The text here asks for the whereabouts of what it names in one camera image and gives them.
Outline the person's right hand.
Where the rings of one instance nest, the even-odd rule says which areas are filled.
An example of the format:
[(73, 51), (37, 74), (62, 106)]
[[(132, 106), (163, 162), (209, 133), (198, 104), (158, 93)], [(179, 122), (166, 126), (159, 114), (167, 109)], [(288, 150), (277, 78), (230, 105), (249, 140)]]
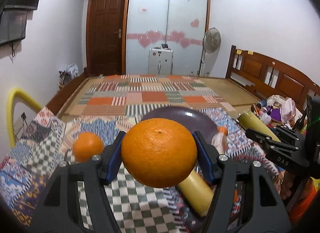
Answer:
[(291, 187), (293, 186), (295, 176), (288, 171), (285, 171), (283, 182), (280, 189), (280, 197), (282, 200), (291, 196)]

